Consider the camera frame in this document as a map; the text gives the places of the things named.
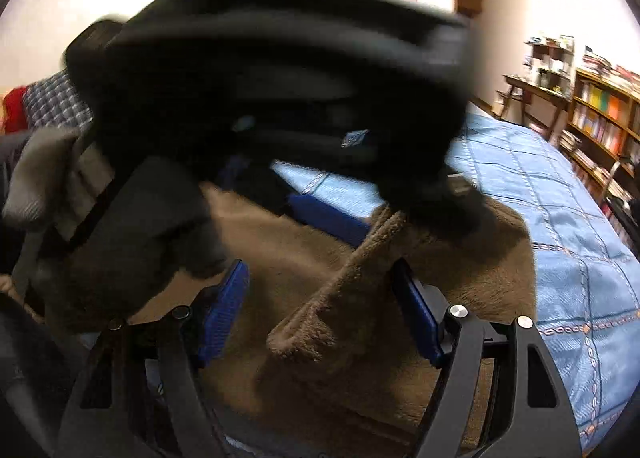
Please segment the plaid cloth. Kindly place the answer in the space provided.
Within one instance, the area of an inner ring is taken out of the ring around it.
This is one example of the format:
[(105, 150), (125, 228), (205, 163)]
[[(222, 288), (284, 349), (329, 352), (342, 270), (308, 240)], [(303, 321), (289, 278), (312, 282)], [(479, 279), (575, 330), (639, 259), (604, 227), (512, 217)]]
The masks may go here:
[(85, 129), (94, 118), (66, 69), (28, 85), (23, 108), (30, 129), (47, 126)]

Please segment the wooden desk with shelf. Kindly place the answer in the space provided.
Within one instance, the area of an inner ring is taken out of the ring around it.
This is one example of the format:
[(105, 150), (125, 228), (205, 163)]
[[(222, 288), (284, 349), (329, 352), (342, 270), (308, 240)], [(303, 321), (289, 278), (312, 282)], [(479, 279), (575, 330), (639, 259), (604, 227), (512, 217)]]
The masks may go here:
[[(498, 120), (508, 119), (512, 103), (520, 105), (520, 124), (550, 141), (561, 114), (568, 111), (575, 56), (575, 37), (560, 35), (559, 37), (533, 36), (526, 40), (528, 55), (523, 60), (523, 75), (506, 74), (506, 92), (498, 92), (501, 98), (495, 117)], [(530, 107), (535, 99), (542, 100), (553, 108), (550, 122), (536, 117)]]

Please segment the blue patterned bedspread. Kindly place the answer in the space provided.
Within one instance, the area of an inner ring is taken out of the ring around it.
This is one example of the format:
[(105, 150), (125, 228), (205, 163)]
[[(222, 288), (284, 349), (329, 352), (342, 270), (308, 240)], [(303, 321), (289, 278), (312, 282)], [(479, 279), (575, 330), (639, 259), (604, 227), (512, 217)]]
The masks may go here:
[(382, 278), (406, 259), (420, 279), (480, 316), (533, 316), (559, 369), (584, 452), (602, 446), (639, 381), (639, 264), (558, 149), (473, 111), (450, 160), (485, 192), (488, 237), (454, 244), (393, 211), (373, 187), (278, 162), (302, 195), (352, 216), (366, 239), (337, 276), (279, 323), (267, 344), (296, 374), (342, 376), (383, 344)]

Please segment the brown fleece pants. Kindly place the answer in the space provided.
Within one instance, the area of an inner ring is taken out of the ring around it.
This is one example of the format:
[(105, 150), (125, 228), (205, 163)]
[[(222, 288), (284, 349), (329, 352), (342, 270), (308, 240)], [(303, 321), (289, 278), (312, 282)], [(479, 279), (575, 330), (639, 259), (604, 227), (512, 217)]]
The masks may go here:
[(214, 186), (204, 190), (250, 290), (206, 395), (239, 419), (235, 436), (267, 452), (405, 455), (438, 372), (421, 358), (386, 271), (406, 259), (421, 281), (488, 320), (536, 313), (535, 264), (521, 215), (488, 201), (490, 226), (441, 241), (381, 205), (353, 248)]

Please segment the wooden bookshelf with books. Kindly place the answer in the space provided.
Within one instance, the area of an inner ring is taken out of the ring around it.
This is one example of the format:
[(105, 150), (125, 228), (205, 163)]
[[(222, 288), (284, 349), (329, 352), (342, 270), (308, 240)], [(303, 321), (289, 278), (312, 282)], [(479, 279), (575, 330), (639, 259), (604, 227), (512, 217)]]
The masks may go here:
[(639, 74), (587, 47), (560, 148), (631, 252), (639, 253)]

